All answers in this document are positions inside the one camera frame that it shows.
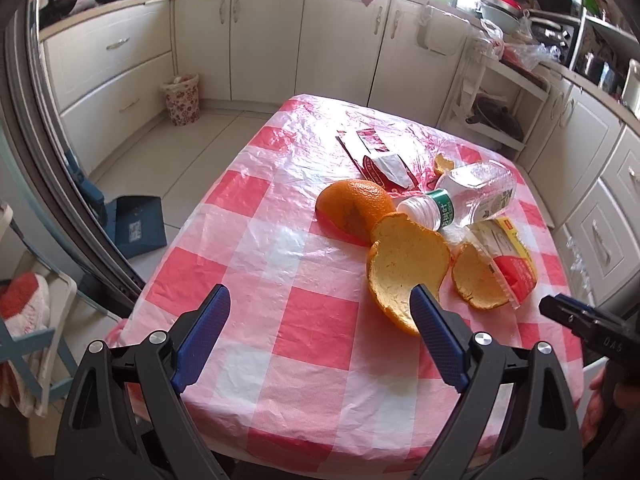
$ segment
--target floral trash can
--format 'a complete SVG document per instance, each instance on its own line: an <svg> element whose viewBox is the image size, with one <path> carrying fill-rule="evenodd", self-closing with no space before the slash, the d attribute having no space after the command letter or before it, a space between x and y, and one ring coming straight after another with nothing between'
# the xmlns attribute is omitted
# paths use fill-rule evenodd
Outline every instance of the floral trash can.
<svg viewBox="0 0 640 480"><path fill-rule="evenodd" d="M198 74L171 78L160 85L166 96L166 108L176 126L194 123L200 118Z"/></svg>

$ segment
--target green bottle label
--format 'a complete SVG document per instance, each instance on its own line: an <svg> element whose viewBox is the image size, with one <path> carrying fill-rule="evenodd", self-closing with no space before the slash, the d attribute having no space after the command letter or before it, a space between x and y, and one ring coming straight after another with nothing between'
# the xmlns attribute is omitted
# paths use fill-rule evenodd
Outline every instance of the green bottle label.
<svg viewBox="0 0 640 480"><path fill-rule="evenodd" d="M440 229L451 225L453 223L453 202L449 198L449 193L445 189L437 189L427 193L431 198L435 200L438 209L440 210Z"/></svg>

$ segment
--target empty clear bottle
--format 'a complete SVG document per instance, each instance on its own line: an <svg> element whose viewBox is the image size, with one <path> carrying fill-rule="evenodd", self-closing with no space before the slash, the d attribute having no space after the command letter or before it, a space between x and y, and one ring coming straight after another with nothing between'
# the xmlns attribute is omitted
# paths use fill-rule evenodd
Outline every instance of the empty clear bottle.
<svg viewBox="0 0 640 480"><path fill-rule="evenodd" d="M398 211L437 231L495 218L515 195L516 177L499 162L476 162L443 174L434 191L399 203Z"/></svg>

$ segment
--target red and white tablecloth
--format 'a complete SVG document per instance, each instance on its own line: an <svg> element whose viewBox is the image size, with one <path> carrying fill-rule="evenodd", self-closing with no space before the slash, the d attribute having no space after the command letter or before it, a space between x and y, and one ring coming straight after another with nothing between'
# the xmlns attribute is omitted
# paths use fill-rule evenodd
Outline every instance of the red and white tablecloth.
<svg viewBox="0 0 640 480"><path fill-rule="evenodd" d="M349 128L374 128L405 160L430 164L443 153L457 164L492 158L513 168L518 187L507 214L536 264L535 291L517 310L477 312L447 277L440 300L502 344L550 342L578 400L579 341L537 309L543 296L569 293L566 279L513 165L433 128L305 95L285 103L212 186L112 338L136 344L168 330L223 283L230 317L197 384L182 395L210 448L317 478L408 478L458 395L421 339L397 329L372 302L367 248L323 235L314 217L328 184L360 176L335 138ZM506 399L504 393L494 408L481 450L498 435Z"/></svg>

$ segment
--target silver bolt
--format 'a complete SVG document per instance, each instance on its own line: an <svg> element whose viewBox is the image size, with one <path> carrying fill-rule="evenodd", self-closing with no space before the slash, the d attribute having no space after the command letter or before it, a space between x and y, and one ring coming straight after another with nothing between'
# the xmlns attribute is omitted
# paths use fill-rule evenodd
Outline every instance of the silver bolt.
<svg viewBox="0 0 640 480"><path fill-rule="evenodd" d="M551 345L545 341L540 341L540 343L538 343L538 351L541 354L551 354L551 351L553 349L551 348Z"/></svg>
<svg viewBox="0 0 640 480"><path fill-rule="evenodd" d="M476 343L482 346L487 346L491 344L493 338L487 332L479 332L475 337Z"/></svg>
<svg viewBox="0 0 640 480"><path fill-rule="evenodd" d="M91 352L92 354L97 354L103 348L104 348L104 345L102 344L102 341L93 341L89 345L89 352Z"/></svg>
<svg viewBox="0 0 640 480"><path fill-rule="evenodd" d="M157 331L153 332L152 335L149 336L149 342L152 345L159 345L160 343L164 343L166 341L166 333Z"/></svg>

